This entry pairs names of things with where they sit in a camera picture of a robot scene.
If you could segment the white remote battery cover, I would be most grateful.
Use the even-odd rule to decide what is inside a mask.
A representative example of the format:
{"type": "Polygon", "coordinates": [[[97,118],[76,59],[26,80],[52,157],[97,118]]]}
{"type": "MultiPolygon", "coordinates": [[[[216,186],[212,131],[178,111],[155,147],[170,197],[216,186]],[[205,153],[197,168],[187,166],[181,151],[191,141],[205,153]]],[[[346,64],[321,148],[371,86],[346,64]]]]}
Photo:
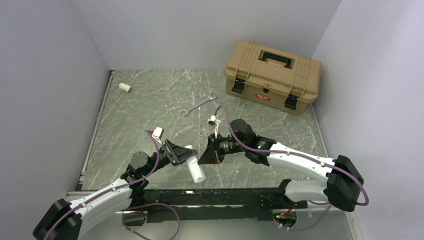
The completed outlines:
{"type": "Polygon", "coordinates": [[[124,91],[124,92],[126,92],[126,93],[129,93],[129,92],[131,91],[131,86],[130,86],[130,85],[128,85],[128,84],[126,84],[126,83],[123,83],[123,82],[121,82],[121,83],[118,85],[118,87],[119,87],[119,89],[120,89],[120,90],[122,90],[122,91],[124,91]]]}

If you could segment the silver open-end wrench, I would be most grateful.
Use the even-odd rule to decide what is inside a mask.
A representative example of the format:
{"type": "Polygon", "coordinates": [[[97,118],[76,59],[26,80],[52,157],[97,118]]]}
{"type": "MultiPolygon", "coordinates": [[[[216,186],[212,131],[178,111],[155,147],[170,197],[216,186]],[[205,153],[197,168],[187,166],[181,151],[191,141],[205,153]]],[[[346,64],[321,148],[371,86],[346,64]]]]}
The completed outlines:
{"type": "Polygon", "coordinates": [[[190,107],[188,107],[188,108],[183,108],[183,109],[181,110],[181,112],[180,112],[180,113],[181,113],[184,117],[186,117],[186,116],[188,116],[188,115],[190,114],[190,112],[191,112],[192,110],[194,110],[194,109],[196,109],[196,108],[198,108],[198,107],[202,106],[203,104],[205,104],[205,103],[207,103],[207,102],[209,102],[209,101],[215,100],[215,99],[217,99],[217,98],[218,98],[218,95],[217,95],[217,94],[210,93],[210,94],[208,94],[208,95],[207,95],[207,97],[206,97],[205,99],[203,99],[202,101],[200,101],[200,102],[198,102],[198,103],[196,103],[196,104],[194,104],[194,105],[192,105],[192,106],[190,106],[190,107]]]}

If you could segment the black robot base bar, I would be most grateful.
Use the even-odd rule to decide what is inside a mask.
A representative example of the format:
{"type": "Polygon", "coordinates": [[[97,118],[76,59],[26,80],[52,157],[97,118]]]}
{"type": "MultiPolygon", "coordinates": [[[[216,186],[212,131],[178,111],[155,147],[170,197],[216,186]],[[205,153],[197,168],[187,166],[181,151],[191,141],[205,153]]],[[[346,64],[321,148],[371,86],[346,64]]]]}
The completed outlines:
{"type": "Polygon", "coordinates": [[[273,214],[306,209],[303,200],[292,202],[277,187],[211,189],[145,189],[130,201],[127,210],[146,212],[148,223],[256,219],[271,221],[273,214]]]}

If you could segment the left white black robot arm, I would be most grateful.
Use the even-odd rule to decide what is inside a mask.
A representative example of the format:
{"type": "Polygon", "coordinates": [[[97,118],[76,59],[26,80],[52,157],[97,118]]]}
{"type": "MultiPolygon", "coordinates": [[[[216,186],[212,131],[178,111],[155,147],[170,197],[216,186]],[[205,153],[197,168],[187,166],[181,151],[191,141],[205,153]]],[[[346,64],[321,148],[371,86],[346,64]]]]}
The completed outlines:
{"type": "Polygon", "coordinates": [[[147,177],[168,164],[178,166],[195,157],[197,150],[165,140],[152,155],[133,154],[126,171],[113,183],[83,198],[55,201],[33,230],[37,240],[76,240],[115,212],[137,210],[144,203],[147,177]]]}

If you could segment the tan plastic toolbox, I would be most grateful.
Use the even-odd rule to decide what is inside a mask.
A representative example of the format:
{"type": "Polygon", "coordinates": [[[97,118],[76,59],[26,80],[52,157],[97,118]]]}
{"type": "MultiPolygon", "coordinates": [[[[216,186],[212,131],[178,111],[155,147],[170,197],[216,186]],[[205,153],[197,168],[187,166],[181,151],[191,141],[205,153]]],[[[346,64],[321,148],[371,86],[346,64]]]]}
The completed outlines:
{"type": "Polygon", "coordinates": [[[300,115],[319,94],[319,60],[240,40],[224,67],[228,94],[300,115]]]}

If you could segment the white remote control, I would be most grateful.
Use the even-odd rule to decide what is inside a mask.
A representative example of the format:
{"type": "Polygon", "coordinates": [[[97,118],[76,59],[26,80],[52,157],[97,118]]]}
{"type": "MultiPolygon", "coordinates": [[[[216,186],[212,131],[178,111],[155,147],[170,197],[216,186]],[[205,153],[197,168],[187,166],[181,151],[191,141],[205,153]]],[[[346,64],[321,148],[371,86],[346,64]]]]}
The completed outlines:
{"type": "Polygon", "coordinates": [[[188,167],[188,170],[190,172],[190,175],[193,179],[193,182],[195,184],[199,184],[203,182],[206,179],[206,175],[200,165],[198,164],[198,156],[195,153],[193,156],[190,156],[186,161],[186,165],[188,167]]]}

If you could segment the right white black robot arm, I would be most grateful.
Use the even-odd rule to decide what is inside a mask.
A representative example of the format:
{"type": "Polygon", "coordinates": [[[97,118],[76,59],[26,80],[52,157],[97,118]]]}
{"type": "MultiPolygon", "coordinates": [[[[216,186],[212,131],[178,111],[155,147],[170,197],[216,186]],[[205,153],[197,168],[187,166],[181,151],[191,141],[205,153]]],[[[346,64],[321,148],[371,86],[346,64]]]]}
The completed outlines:
{"type": "Polygon", "coordinates": [[[214,127],[214,133],[207,138],[199,165],[218,165],[226,155],[244,153],[255,164],[289,168],[311,177],[309,181],[284,179],[280,183],[275,200],[282,208],[302,201],[321,201],[353,212],[361,205],[358,199],[364,189],[364,179],[348,157],[319,157],[292,149],[257,135],[241,118],[230,122],[231,131],[227,137],[219,134],[220,120],[216,116],[211,116],[207,123],[214,127]]]}

